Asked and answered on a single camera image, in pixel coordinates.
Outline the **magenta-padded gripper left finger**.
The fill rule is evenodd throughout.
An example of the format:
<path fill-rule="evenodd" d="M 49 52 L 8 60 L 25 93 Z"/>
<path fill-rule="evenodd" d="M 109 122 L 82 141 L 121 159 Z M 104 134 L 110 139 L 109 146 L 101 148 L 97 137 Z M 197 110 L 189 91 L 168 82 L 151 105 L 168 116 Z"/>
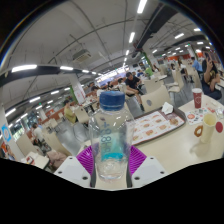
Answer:
<path fill-rule="evenodd" d="M 94 187 L 96 172 L 92 148 L 86 147 L 77 156 L 68 156 L 54 174 L 84 188 Z"/>

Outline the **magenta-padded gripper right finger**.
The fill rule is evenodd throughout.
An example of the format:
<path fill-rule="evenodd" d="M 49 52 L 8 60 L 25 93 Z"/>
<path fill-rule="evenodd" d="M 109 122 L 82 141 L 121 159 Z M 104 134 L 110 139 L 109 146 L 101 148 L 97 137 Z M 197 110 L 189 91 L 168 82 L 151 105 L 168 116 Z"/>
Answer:
<path fill-rule="evenodd" d="M 168 172 L 154 156 L 146 156 L 138 148 L 132 146 L 126 174 L 128 188 L 139 188 L 159 180 Z"/>

